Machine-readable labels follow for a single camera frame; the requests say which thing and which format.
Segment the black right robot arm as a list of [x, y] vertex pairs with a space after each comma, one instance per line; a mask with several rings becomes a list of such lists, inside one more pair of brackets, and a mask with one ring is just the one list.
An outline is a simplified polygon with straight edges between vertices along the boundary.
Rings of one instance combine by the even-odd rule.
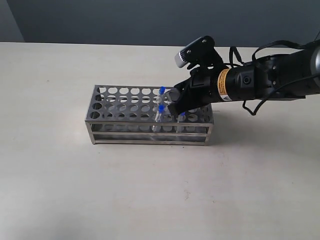
[[252, 55], [244, 62], [238, 49], [229, 49], [224, 62], [215, 50], [215, 41], [203, 36], [191, 42], [175, 56], [179, 68], [190, 71], [188, 79], [176, 84], [177, 100], [169, 104], [169, 112], [179, 114], [213, 103], [259, 100], [294, 101], [320, 92], [320, 42], [298, 44], [278, 40], [271, 46], [294, 49], [290, 54], [263, 57]]

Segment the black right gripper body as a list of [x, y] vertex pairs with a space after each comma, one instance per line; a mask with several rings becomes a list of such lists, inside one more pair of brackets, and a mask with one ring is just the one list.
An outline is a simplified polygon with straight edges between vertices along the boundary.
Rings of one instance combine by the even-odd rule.
[[190, 72], [187, 110], [193, 110], [222, 101], [218, 93], [217, 81], [221, 67], [197, 67]]

